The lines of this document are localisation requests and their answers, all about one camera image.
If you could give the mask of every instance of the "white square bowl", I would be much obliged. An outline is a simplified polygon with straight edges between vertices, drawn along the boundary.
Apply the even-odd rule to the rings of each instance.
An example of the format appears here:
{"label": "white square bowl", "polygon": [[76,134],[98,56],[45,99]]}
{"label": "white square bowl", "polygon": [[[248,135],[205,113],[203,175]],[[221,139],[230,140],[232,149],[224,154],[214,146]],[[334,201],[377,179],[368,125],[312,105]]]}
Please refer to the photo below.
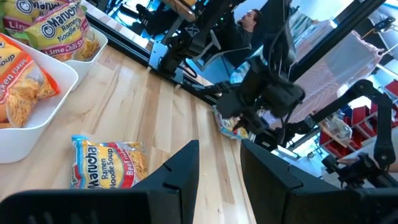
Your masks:
{"label": "white square bowl", "polygon": [[15,162],[25,158],[30,153],[40,135],[78,81],[77,72],[71,66],[16,40],[14,41],[28,52],[38,65],[48,71],[58,83],[60,93],[57,96],[39,101],[24,128],[0,129],[0,163]]}
{"label": "white square bowl", "polygon": [[72,91],[75,91],[76,88],[80,85],[80,82],[86,77],[88,72],[90,71],[91,66],[94,64],[94,62],[97,60],[97,58],[100,56],[101,52],[105,49],[106,44],[108,43],[108,38],[105,37],[103,33],[101,33],[99,30],[91,27],[91,30],[93,31],[95,37],[98,39],[99,42],[99,51],[97,54],[93,57],[92,60],[89,62],[81,62],[77,60],[67,60],[65,64],[71,66],[75,71],[77,72],[77,75],[79,77],[77,84],[75,87],[73,87]]}

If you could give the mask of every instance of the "pink fabric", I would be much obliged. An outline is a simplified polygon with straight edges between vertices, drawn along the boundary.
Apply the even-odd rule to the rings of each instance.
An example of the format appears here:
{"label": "pink fabric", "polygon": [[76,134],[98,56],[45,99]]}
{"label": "pink fabric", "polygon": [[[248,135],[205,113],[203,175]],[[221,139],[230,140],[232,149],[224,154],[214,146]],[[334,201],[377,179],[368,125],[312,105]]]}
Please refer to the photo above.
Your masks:
{"label": "pink fabric", "polygon": [[[317,24],[315,30],[298,42],[297,61],[304,57],[333,28],[329,21]],[[335,48],[328,52],[295,83],[306,92],[302,105],[296,107],[289,122],[303,120],[313,111],[318,111],[337,99],[337,90],[344,84],[351,86],[366,78],[381,60],[377,53],[382,51],[362,41],[355,32],[350,33]],[[272,128],[280,126],[280,121],[270,113],[264,118]]]}

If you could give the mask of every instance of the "wooden table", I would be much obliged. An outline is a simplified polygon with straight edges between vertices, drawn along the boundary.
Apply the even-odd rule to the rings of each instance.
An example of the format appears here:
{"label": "wooden table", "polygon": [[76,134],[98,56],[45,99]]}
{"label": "wooden table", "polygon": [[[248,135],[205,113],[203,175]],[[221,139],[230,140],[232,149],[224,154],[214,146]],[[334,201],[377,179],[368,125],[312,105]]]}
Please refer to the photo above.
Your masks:
{"label": "wooden table", "polygon": [[168,5],[168,7],[175,11],[181,19],[185,19],[188,22],[195,21],[195,13],[181,1],[185,1],[191,6],[196,3],[196,0],[162,0],[162,3]]}
{"label": "wooden table", "polygon": [[[95,8],[88,12],[147,44]],[[211,107],[111,47],[71,93],[32,152],[19,162],[0,164],[0,197],[28,189],[69,188],[74,155],[70,138],[80,133],[101,141],[144,142],[149,172],[199,139],[194,223],[255,223],[242,179],[239,142],[220,134]]]}

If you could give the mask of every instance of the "maruchan ramen package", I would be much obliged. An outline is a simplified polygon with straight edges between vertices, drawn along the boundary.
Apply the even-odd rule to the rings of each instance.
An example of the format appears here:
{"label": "maruchan ramen package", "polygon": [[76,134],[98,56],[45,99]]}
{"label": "maruchan ramen package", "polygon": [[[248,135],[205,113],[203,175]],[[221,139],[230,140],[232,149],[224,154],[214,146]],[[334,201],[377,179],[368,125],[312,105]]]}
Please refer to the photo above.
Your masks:
{"label": "maruchan ramen package", "polygon": [[249,138],[249,134],[244,128],[238,128],[237,130],[233,130],[235,125],[238,123],[239,118],[223,119],[220,112],[218,112],[216,106],[213,107],[213,111],[216,118],[218,130],[222,134],[231,139],[237,140]]}
{"label": "maruchan ramen package", "polygon": [[15,37],[27,39],[31,47],[60,61],[85,61],[99,48],[78,2],[56,7]]}
{"label": "maruchan ramen package", "polygon": [[128,189],[148,176],[141,142],[89,142],[72,136],[73,189]]}
{"label": "maruchan ramen package", "polygon": [[0,34],[0,128],[22,128],[36,102],[58,93],[54,79]]}
{"label": "maruchan ramen package", "polygon": [[9,34],[21,32],[35,20],[69,0],[0,0],[0,30]]}

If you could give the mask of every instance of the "lime chili shrimp package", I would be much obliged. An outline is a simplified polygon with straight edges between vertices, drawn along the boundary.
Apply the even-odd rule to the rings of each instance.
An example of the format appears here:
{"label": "lime chili shrimp package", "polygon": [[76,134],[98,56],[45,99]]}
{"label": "lime chili shrimp package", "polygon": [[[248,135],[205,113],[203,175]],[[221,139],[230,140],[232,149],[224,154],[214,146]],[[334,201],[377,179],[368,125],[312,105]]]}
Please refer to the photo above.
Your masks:
{"label": "lime chili shrimp package", "polygon": [[15,38],[62,62],[89,59],[99,48],[79,2],[63,4],[36,19]]}
{"label": "lime chili shrimp package", "polygon": [[72,136],[73,189],[128,189],[148,176],[141,142],[89,142]]}
{"label": "lime chili shrimp package", "polygon": [[21,32],[30,27],[35,20],[70,0],[1,0],[0,30],[9,34]]}

